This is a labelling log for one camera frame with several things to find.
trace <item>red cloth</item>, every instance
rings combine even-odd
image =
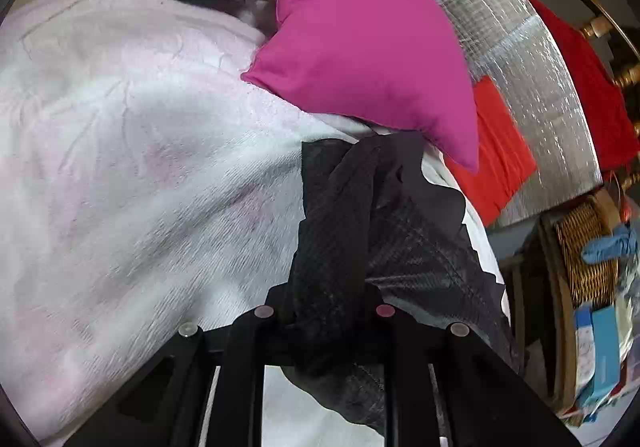
[[[478,174],[469,173],[448,157],[445,164],[488,226],[538,167],[489,77],[476,83],[474,99],[480,141]]]
[[[640,151],[634,127],[626,115],[620,88],[582,34],[559,19],[538,0],[529,0],[560,49],[596,149],[603,171],[624,166]]]
[[[626,359],[620,364],[620,382],[611,390],[610,397],[615,397],[626,386]]]

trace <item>pink pillow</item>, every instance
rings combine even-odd
[[[478,170],[471,81],[435,0],[278,0],[276,18],[242,79],[306,112],[419,130]]]

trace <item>metal rivet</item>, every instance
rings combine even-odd
[[[255,309],[254,315],[260,319],[268,319],[273,315],[273,308],[263,304]]]
[[[198,331],[198,325],[193,322],[185,322],[178,328],[178,333],[183,337],[191,337]]]
[[[393,317],[396,314],[396,309],[390,304],[379,304],[376,307],[376,313],[380,317]]]
[[[451,325],[451,333],[456,337],[466,337],[469,335],[469,326],[462,322],[454,322]]]

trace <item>white fabric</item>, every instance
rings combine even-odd
[[[243,83],[262,40],[171,0],[38,0],[0,27],[0,380],[37,438],[61,443],[181,322],[229,324],[286,281],[300,142],[369,128]],[[423,170],[455,185],[439,156]],[[469,205],[465,223],[502,282]],[[279,369],[263,430],[266,447],[383,443]]]

